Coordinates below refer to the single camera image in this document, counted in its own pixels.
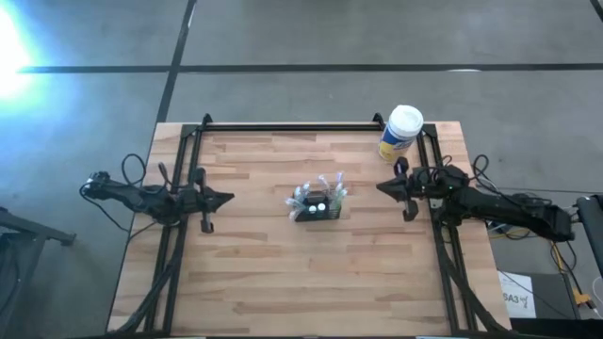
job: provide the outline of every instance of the butcher block tabletop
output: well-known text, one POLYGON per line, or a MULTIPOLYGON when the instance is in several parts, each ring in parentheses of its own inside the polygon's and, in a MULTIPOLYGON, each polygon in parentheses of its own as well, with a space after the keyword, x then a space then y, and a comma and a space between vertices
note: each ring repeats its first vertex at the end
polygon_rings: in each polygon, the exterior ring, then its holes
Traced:
MULTIPOLYGON (((435 125, 442 155, 470 173, 461 124, 435 125)), ((156 127, 145 185, 163 184, 159 162, 173 172, 181 127, 156 127)), ((405 222, 404 205, 375 188, 394 177, 377 152, 380 136, 203 132, 200 166, 207 185, 235 198, 211 215, 213 234, 201 232, 201 214, 189 217, 171 335, 449 334, 427 203, 419 201, 419 215, 405 222), (349 191, 341 219, 290 221, 285 199, 293 189, 306 181, 318 188, 320 174, 334 182, 339 171, 349 191)), ((411 167, 420 166, 416 144, 406 156, 411 167)), ((136 215, 132 232, 150 222, 136 215)), ((471 288, 510 328, 483 223, 466 220, 458 230, 471 288)), ((128 244, 108 330, 119 328, 149 291, 160 236, 154 226, 128 244)), ((156 326, 166 294, 164 288, 156 326)), ((463 320, 456 290, 455 298, 463 320)))

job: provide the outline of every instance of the white lid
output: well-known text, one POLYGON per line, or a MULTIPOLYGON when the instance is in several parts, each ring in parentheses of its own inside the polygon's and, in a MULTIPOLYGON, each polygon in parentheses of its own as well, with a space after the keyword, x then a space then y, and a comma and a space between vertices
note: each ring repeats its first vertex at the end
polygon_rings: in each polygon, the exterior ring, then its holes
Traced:
POLYGON ((414 137, 423 127, 423 115, 410 105, 398 105, 389 116, 387 126, 400 137, 414 137))

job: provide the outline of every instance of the gray floor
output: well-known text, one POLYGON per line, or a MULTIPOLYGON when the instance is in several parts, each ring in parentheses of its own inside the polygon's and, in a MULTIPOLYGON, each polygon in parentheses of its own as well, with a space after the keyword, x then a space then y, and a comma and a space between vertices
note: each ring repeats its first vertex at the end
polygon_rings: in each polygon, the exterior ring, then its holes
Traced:
MULTIPOLYGON (((31 65, 169 65, 186 1, 3 6, 31 65)), ((603 62, 603 23, 588 0, 204 0, 190 29, 183 64, 603 62)), ((96 170, 120 178, 127 153, 146 156, 166 78, 12 79, 20 90, 0 100, 0 205, 78 234, 71 248, 49 243, 15 337, 103 332, 125 239, 77 189, 96 170)), ((548 189, 566 206, 603 191, 601 89, 603 72, 181 74, 168 121, 365 121, 415 105, 428 120, 461 121, 499 186, 548 189)), ((576 272, 592 294, 598 271, 576 231, 576 272)), ((543 239, 492 243, 501 269, 556 272, 543 239)))

